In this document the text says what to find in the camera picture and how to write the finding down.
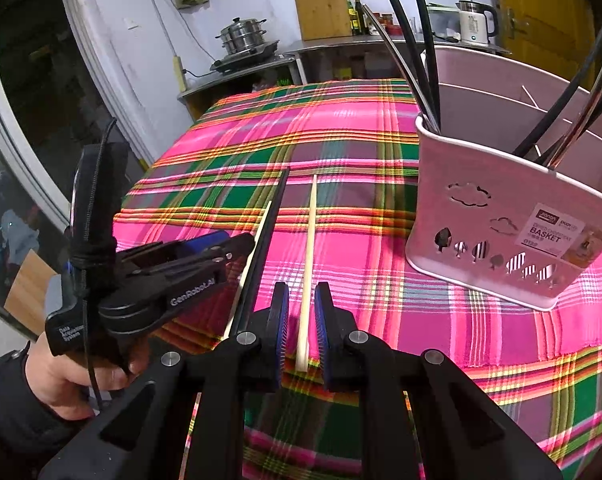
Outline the person's left hand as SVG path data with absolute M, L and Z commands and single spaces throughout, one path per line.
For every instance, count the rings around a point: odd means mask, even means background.
M 150 361 L 148 339 L 138 340 L 128 356 L 128 372 L 107 360 L 95 359 L 94 375 L 100 390 L 124 389 L 144 373 Z M 28 350 L 25 378 L 37 400 L 62 419 L 74 422 L 94 416 L 85 394 L 92 385 L 85 362 L 81 356 L 53 356 L 45 334 Z

